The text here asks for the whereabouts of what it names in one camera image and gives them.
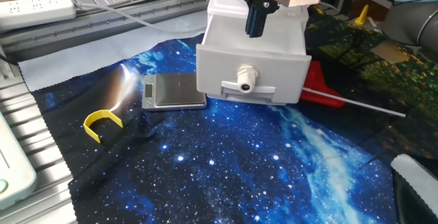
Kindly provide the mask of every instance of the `wire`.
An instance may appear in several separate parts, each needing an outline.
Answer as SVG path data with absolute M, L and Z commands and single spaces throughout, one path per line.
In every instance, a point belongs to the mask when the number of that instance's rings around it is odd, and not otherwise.
M 329 8 L 331 8 L 331 9 L 334 9 L 334 10 L 336 10 L 337 11 L 337 8 L 334 6 L 334 5 L 331 5 L 331 4 L 328 4 L 328 3 L 325 3 L 325 2 L 320 2 L 320 4 L 321 5 L 325 5 L 326 7 L 329 7 Z
M 12 61 L 8 60 L 8 59 L 7 59 L 4 55 L 2 55 L 1 53 L 0 53 L 0 60 L 4 60 L 5 62 L 7 62 L 7 63 L 9 63 L 9 64 L 13 64 L 13 65 L 18 66 L 18 63 L 17 63 L 17 62 L 12 62 Z
M 400 3 L 394 4 L 394 6 L 402 5 L 402 4 L 405 4 L 405 3 L 417 2 L 417 1 L 424 1 L 424 0 L 403 1 L 403 2 L 400 2 Z
M 120 6 L 126 5 L 128 3 L 133 3 L 135 1 L 145 2 L 145 1 L 148 1 L 148 0 L 124 0 L 124 1 L 119 1 L 119 2 L 116 2 L 116 3 L 110 4 L 110 5 L 108 5 L 108 7 L 110 7 L 110 8 L 120 7 Z M 89 14 L 89 13 L 93 13 L 93 12 L 96 12 L 96 11 L 99 11 L 99 10 L 101 10 L 101 9 L 95 8 L 95 9 L 89 9 L 89 10 L 84 10 L 84 11 L 77 11 L 77 13 L 78 14 L 81 13 L 81 15 L 83 16 L 85 13 Z
M 374 21 L 374 19 L 372 19 L 372 17 L 367 17 L 367 20 L 370 22 L 370 24 L 371 24 L 372 27 L 374 27 L 374 28 L 377 27 L 377 24 L 376 24 L 376 22 Z
M 319 92 L 319 91 L 316 91 L 316 90 L 312 90 L 312 89 L 309 89 L 309 88 L 303 88 L 303 90 L 305 90 L 307 92 L 314 93 L 314 94 L 322 95 L 322 96 L 325 96 L 325 97 L 330 97 L 330 98 L 333 98 L 333 99 L 336 99 L 336 100 L 345 101 L 347 103 L 359 105 L 361 107 L 370 108 L 370 109 L 373 109 L 373 110 L 385 112 L 385 113 L 388 113 L 388 114 L 397 115 L 397 116 L 400 116 L 400 117 L 406 117 L 406 114 L 402 114 L 402 113 L 399 113 L 399 112 L 394 112 L 394 111 L 391 111 L 391 110 L 386 110 L 384 108 L 375 107 L 375 106 L 368 105 L 368 104 L 365 104 L 365 103 L 360 103 L 358 101 L 352 101 L 352 100 L 348 100 L 348 99 L 345 99 L 345 98 L 336 97 L 334 95 L 326 94 L 326 93 Z
M 77 7 L 77 8 L 86 8 L 86 7 L 89 7 L 89 8 L 99 8 L 99 9 L 107 10 L 107 11 L 110 11 L 110 12 L 115 12 L 115 13 L 117 13 L 117 14 L 120 14 L 120 15 L 122 15 L 122 16 L 125 16 L 125 17 L 127 17 L 127 18 L 130 18 L 130 19 L 132 19 L 133 21 L 135 21 L 135 22 L 137 22 L 137 23 L 140 23 L 140 24 L 142 24 L 142 25 L 149 26 L 149 27 L 152 27 L 152 28 L 158 29 L 158 30 L 160 30 L 160 31 L 163 31 L 163 32 L 169 32 L 169 33 L 184 34 L 184 33 L 188 33 L 188 32 L 196 32 L 196 31 L 199 31 L 199 30 L 202 30 L 202 29 L 205 28 L 205 26 L 202 26 L 202 27 L 197 27 L 197 28 L 190 29 L 190 30 L 187 30 L 187 31 L 176 32 L 176 31 L 172 31 L 172 30 L 169 30 L 169 29 L 164 29 L 164 28 L 162 28 L 162 27 L 159 27 L 159 26 L 153 25 L 153 24 L 151 24 L 151 23 L 144 22 L 144 21 L 142 21 L 142 20 L 140 20 L 140 19 L 138 19 L 138 18 L 134 18 L 134 17 L 132 17 L 131 15 L 129 15 L 129 14 L 125 13 L 125 12 L 122 12 L 122 11 L 117 10 L 117 9 L 114 9 L 114 8 L 109 8 L 109 7 L 106 7 L 106 6 L 104 6 L 104 5 L 87 4 L 87 3 L 76 3 L 76 7 Z

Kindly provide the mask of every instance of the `galaxy print cloth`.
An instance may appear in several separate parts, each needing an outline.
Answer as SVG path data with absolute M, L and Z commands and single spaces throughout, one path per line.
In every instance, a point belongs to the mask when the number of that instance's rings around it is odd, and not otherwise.
M 143 112 L 143 76 L 195 71 L 201 40 L 33 93 L 72 171 L 80 224 L 397 223 L 391 171 L 294 105 L 208 99 L 204 110 Z M 124 124 L 92 127 L 101 145 L 82 127 L 100 109 Z

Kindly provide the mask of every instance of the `white cable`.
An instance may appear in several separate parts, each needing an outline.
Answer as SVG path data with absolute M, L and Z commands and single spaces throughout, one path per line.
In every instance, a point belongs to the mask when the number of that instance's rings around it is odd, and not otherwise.
M 367 17 L 367 20 L 370 22 L 370 24 L 372 25 L 372 27 L 377 27 L 376 22 L 374 22 L 374 19 L 372 19 L 372 17 Z
M 325 2 L 320 2 L 320 5 L 325 5 L 326 7 L 329 7 L 331 9 L 334 9 L 334 10 L 337 11 L 337 8 L 334 5 L 330 5 L 330 4 L 325 3 Z
M 158 29 L 158 30 L 163 31 L 163 32 L 169 32 L 169 33 L 175 33 L 175 34 L 184 34 L 184 33 L 188 33 L 188 32 L 197 32 L 197 31 L 200 31 L 200 30 L 206 28 L 206 26 L 202 26 L 202 27 L 197 27 L 197 28 L 194 28 L 194 29 L 189 29 L 187 31 L 176 32 L 176 31 L 172 31 L 172 30 L 169 30 L 169 29 L 161 28 L 161 27 L 153 25 L 151 23 L 144 22 L 144 21 L 142 21 L 142 20 L 140 20 L 138 18 L 132 17 L 131 15 L 129 15 L 129 14 L 125 13 L 125 12 L 119 11 L 119 10 L 114 9 L 114 8 L 109 8 L 109 7 L 106 7 L 104 5 L 87 4 L 87 3 L 85 3 L 85 4 L 84 3 L 76 3 L 76 6 L 77 6 L 77 8 L 84 8 L 84 7 L 100 8 L 100 9 L 107 10 L 107 11 L 110 11 L 110 12 L 115 12 L 117 14 L 120 14 L 122 16 L 125 16 L 127 18 L 132 19 L 133 21 L 135 21 L 137 23 L 141 23 L 142 25 L 149 26 L 149 27 Z
M 362 107 L 365 107 L 365 108 L 370 108 L 370 109 L 373 109 L 373 110 L 378 110 L 378 111 L 381 111 L 381 112 L 386 112 L 388 114 L 394 114 L 394 115 L 398 115 L 398 116 L 401 116 L 401 117 L 406 117 L 406 114 L 402 114 L 402 113 L 399 113 L 399 112 L 394 112 L 394 111 L 391 111 L 391 110 L 386 110 L 384 108 L 378 108 L 378 107 L 375 107 L 375 106 L 372 106 L 372 105 L 360 103 L 358 101 L 351 101 L 351 100 L 348 100 L 348 99 L 345 99 L 345 98 L 342 98 L 342 97 L 337 97 L 337 96 L 334 96 L 334 95 L 326 94 L 326 93 L 319 92 L 319 91 L 316 91 L 316 90 L 312 90 L 312 89 L 309 89 L 309 88 L 303 88 L 303 90 L 306 90 L 308 92 L 312 92 L 314 94 L 322 95 L 322 96 L 325 96 L 325 97 L 330 97 L 330 98 L 333 98 L 333 99 L 336 99 L 336 100 L 345 101 L 347 103 L 359 105 L 359 106 L 362 106 Z

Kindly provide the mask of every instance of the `power outlet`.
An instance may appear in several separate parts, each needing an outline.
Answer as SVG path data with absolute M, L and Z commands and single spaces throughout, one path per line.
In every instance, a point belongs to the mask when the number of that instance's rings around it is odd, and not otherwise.
M 20 5 L 18 2 L 10 2 L 9 3 L 9 13 L 18 14 L 20 12 Z
M 71 0 L 18 0 L 0 3 L 0 31 L 75 18 Z

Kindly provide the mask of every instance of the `yellow object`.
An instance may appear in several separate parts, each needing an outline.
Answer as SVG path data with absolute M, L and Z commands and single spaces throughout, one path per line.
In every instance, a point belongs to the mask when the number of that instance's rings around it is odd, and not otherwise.
M 361 13 L 361 16 L 356 18 L 355 23 L 358 25 L 363 25 L 365 23 L 365 20 L 367 20 L 367 13 L 368 13 L 368 5 L 366 5 Z
M 94 131 L 92 131 L 90 129 L 90 126 L 91 126 L 91 124 L 93 124 L 93 122 L 95 122 L 99 119 L 103 119 L 103 118 L 110 118 L 117 125 L 119 125 L 120 127 L 123 127 L 122 121 L 116 115 L 111 113 L 111 111 L 109 111 L 109 110 L 99 110 L 99 111 L 96 111 L 96 112 L 88 115 L 88 117 L 83 122 L 83 128 L 85 129 L 87 134 L 90 135 L 92 138 L 94 138 L 98 143 L 101 143 L 101 140 L 99 139 L 99 136 Z

